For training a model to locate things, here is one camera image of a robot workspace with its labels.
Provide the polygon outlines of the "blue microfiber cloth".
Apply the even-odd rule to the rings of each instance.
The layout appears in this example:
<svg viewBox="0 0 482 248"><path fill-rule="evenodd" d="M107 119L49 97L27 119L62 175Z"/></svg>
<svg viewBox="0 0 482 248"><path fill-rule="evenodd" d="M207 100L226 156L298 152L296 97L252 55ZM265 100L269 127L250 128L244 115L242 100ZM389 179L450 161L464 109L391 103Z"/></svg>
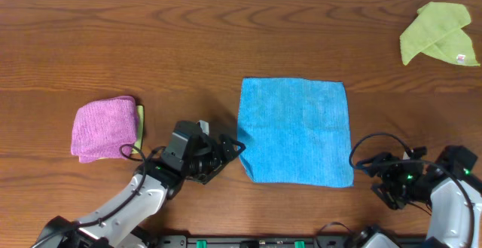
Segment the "blue microfiber cloth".
<svg viewBox="0 0 482 248"><path fill-rule="evenodd" d="M237 139L256 183L347 188L354 182L349 110L343 83L303 78L246 78Z"/></svg>

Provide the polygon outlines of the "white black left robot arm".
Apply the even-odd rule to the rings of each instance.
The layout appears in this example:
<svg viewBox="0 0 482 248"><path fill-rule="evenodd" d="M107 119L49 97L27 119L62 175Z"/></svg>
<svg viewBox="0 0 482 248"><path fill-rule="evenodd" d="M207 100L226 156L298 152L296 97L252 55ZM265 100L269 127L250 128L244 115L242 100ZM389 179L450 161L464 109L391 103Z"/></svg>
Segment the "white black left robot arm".
<svg viewBox="0 0 482 248"><path fill-rule="evenodd" d="M184 182L207 184L240 156L245 145L227 134L214 139L205 121L179 121L169 144L141 156L129 184L92 213L70 222L51 219L36 247L153 247L139 224L173 199Z"/></svg>

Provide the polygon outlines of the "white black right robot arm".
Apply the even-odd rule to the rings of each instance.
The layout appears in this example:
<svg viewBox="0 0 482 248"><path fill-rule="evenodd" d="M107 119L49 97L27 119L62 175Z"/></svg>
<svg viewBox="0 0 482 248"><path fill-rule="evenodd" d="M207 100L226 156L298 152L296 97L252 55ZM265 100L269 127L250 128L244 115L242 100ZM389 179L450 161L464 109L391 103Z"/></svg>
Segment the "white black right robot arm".
<svg viewBox="0 0 482 248"><path fill-rule="evenodd" d="M420 202L432 211L428 247L476 247L481 215L481 180L471 174L477 155L462 145L444 148L426 161L426 147L408 148L403 158L381 152L354 168L380 178L372 191L392 210Z"/></svg>

